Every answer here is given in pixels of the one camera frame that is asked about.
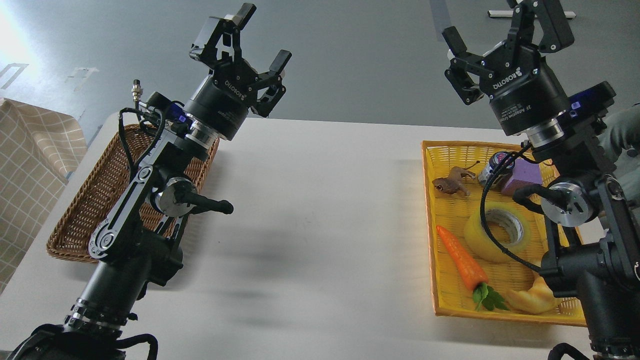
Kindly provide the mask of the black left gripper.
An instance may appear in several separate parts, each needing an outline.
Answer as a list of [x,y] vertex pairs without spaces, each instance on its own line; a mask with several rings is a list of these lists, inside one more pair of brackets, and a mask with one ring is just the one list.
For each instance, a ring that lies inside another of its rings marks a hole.
[[279,50],[263,73],[243,57],[240,32],[256,9],[253,3],[243,3],[236,14],[210,16],[189,50],[190,59],[208,66],[209,73],[183,109],[228,141],[249,112],[268,117],[287,91],[282,75],[291,51]]

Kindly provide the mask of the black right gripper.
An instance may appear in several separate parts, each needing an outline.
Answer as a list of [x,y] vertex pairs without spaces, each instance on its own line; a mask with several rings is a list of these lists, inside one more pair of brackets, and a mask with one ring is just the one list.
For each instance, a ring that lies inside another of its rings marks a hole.
[[[507,39],[484,54],[467,50],[455,26],[441,34],[451,55],[445,78],[458,98],[471,105],[487,98],[507,136],[553,126],[569,109],[569,98],[542,54],[557,53],[575,42],[559,0],[508,0],[512,21]],[[533,44],[535,20],[542,30]]]

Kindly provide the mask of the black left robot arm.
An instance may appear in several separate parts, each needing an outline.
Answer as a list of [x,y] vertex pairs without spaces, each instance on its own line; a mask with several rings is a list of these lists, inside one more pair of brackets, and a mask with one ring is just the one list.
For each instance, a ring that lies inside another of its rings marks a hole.
[[164,286],[183,268],[180,242],[190,215],[234,210],[227,200],[199,194],[185,170],[195,158],[206,161],[219,139],[231,141],[249,112],[269,116],[286,92],[290,51],[280,50],[263,73],[243,58],[241,32],[255,11],[244,3],[236,14],[207,19],[189,55],[209,72],[186,104],[158,92],[142,102],[134,80],[134,107],[118,114],[128,185],[89,237],[96,270],[64,323],[35,328],[9,360],[123,360],[126,349],[142,343],[147,358],[157,358],[150,333],[121,338],[121,328],[137,319],[135,301],[149,283]]

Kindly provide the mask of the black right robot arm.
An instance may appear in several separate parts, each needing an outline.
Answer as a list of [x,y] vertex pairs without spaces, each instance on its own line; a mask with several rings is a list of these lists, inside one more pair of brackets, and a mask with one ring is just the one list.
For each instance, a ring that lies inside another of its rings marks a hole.
[[525,134],[524,151],[550,160],[557,178],[515,191],[513,200],[541,214],[547,252],[530,268],[554,297],[582,305],[595,360],[639,358],[639,222],[598,136],[616,93],[603,81],[568,96],[546,54],[574,35],[558,0],[510,0],[506,39],[473,54],[454,26],[442,37],[451,52],[445,76],[462,102],[482,96],[507,136]]

